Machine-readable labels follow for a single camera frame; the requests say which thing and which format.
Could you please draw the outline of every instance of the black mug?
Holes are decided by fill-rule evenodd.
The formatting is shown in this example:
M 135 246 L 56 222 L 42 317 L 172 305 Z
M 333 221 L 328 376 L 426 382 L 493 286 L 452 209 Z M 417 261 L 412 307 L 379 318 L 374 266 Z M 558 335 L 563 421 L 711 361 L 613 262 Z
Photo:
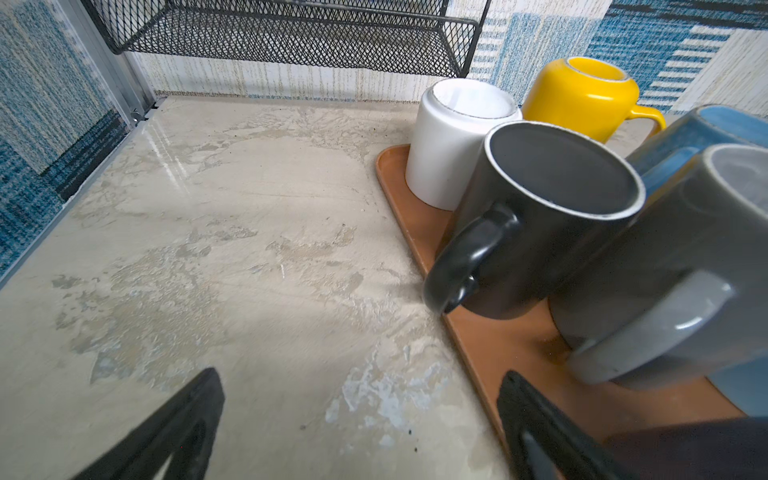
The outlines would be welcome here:
M 434 312 L 492 319 L 528 312 L 622 230 L 645 188 L 621 157 L 582 134 L 517 121 L 491 130 L 424 282 Z

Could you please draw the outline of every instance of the black mug handle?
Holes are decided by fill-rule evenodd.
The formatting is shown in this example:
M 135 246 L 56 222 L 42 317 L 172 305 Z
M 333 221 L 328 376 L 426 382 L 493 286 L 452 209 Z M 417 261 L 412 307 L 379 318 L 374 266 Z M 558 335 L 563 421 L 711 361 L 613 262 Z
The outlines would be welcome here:
M 479 287 L 473 273 L 502 241 L 520 230 L 515 212 L 495 202 L 467 224 L 435 260 L 424 280 L 424 303 L 435 313 L 450 313 Z

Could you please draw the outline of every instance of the mug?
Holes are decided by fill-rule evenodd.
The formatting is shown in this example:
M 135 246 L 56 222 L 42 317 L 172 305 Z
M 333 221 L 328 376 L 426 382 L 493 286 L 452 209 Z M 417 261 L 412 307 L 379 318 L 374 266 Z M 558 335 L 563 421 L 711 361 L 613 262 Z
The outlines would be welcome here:
M 498 124 L 522 119 L 509 94 L 478 80 L 449 78 L 422 96 L 406 183 L 425 204 L 454 210 L 475 169 L 482 139 Z
M 715 144 L 768 147 L 768 122 L 724 105 L 694 108 L 643 143 L 627 161 L 643 177 L 650 196 L 692 156 Z
M 511 319 L 544 299 L 645 201 L 640 176 L 582 134 L 519 121 L 483 140 L 424 282 L 434 312 Z
M 582 382 L 665 386 L 768 354 L 768 150 L 721 144 L 552 296 Z
M 545 121 L 605 143 L 619 125 L 633 118 L 650 118 L 656 127 L 667 123 L 655 108 L 637 105 L 640 88 L 624 70 L 588 57 L 560 58 L 542 68 L 528 92 L 525 120 Z

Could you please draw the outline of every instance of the black wire mesh basket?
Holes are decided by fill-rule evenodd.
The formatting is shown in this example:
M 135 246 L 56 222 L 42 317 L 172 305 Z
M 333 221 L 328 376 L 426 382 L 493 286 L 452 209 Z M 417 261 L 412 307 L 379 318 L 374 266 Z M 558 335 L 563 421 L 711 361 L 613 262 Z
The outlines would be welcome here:
M 124 51 L 466 77 L 479 20 L 449 0 L 82 0 Z

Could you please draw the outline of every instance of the blue mug handle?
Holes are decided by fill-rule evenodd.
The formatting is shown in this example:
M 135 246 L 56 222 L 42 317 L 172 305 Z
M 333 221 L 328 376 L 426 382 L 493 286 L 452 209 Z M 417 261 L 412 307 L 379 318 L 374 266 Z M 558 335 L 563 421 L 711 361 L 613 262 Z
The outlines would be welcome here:
M 645 194 L 650 196 L 653 192 L 664 185 L 679 169 L 683 167 L 695 154 L 699 153 L 700 148 L 682 147 L 673 151 L 667 158 L 663 159 L 655 167 L 645 172 L 642 176 L 645 184 Z

